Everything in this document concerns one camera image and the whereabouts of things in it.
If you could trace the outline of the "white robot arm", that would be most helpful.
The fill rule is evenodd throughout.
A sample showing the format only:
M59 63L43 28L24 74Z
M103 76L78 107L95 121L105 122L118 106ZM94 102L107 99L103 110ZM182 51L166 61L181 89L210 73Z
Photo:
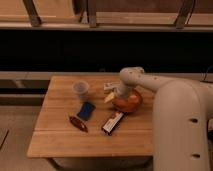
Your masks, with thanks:
M153 171L211 171L207 121L213 119L213 82L151 75L126 67L104 89L126 98L141 86L153 101Z

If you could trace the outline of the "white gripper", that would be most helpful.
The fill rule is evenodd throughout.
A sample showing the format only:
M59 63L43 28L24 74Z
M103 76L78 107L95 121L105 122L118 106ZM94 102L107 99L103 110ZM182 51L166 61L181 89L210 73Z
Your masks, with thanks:
M127 98L129 96L131 90L132 90L131 87L126 86L123 83L120 83L115 87L115 90L114 90L115 93L111 92L105 97L104 103L108 103L108 102L112 101L115 98L115 95L118 98Z

